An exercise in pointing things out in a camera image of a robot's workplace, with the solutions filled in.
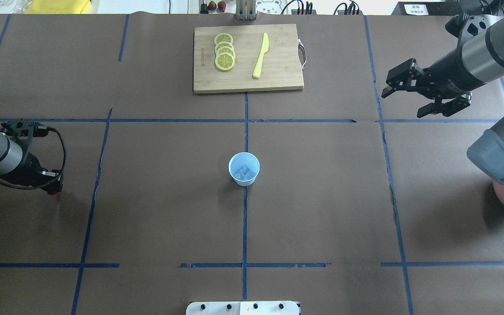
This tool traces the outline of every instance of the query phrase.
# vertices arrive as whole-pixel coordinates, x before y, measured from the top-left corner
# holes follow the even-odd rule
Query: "wooden cutting board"
[[[269,51],[264,55],[262,75],[252,78],[264,33],[269,36]],[[236,63],[228,72],[215,67],[217,34],[234,38]],[[298,58],[296,24],[218,26],[196,28],[194,34],[194,93],[302,90],[301,62]]]

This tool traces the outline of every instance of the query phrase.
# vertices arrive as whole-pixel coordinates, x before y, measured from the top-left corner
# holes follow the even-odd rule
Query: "white label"
[[[410,15],[429,15],[425,4],[404,4],[404,8]]]

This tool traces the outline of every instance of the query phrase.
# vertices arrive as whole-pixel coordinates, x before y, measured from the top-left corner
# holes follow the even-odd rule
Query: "yellow cloth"
[[[89,0],[32,0],[26,14],[85,14]]]

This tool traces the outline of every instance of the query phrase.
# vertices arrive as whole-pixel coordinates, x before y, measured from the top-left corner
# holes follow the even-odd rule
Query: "plastic cup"
[[[228,162],[228,173],[238,185],[250,186],[260,173],[260,161],[248,152],[237,153]]]

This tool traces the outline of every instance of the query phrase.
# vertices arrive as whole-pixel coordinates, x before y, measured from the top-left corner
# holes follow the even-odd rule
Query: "yellow knife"
[[[258,56],[258,62],[254,67],[254,72],[252,72],[253,78],[259,78],[262,74],[262,63],[264,62],[264,54],[270,49],[270,38],[268,33],[264,33],[264,39],[262,40],[262,48],[260,48],[260,56]]]

